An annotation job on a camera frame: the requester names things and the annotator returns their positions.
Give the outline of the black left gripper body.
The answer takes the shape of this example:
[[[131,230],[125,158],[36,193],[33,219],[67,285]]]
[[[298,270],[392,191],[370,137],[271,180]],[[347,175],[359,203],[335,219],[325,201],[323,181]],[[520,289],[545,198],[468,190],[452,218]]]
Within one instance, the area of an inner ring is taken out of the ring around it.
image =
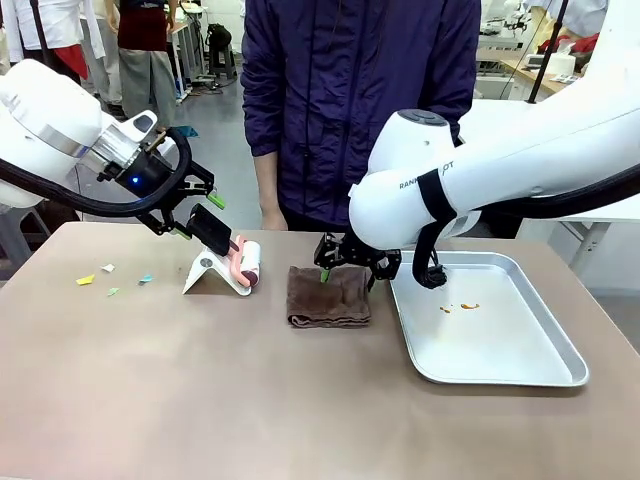
[[[98,154],[97,158],[105,161],[98,180],[114,180],[138,199],[152,195],[173,174],[171,165],[156,149],[151,152],[139,149],[127,166],[107,160],[101,154]]]

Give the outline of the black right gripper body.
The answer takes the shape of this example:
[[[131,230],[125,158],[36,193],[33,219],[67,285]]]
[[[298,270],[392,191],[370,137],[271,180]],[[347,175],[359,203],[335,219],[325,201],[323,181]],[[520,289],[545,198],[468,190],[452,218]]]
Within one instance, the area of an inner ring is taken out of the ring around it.
[[[365,244],[353,231],[347,231],[339,246],[340,256],[349,264],[360,266],[399,266],[400,251],[379,250]]]

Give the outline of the person right hand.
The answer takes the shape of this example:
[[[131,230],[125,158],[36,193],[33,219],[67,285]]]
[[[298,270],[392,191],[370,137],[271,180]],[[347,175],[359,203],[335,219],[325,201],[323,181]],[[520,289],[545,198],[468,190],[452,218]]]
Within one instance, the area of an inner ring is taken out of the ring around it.
[[[287,231],[288,224],[276,199],[260,201],[264,230]]]

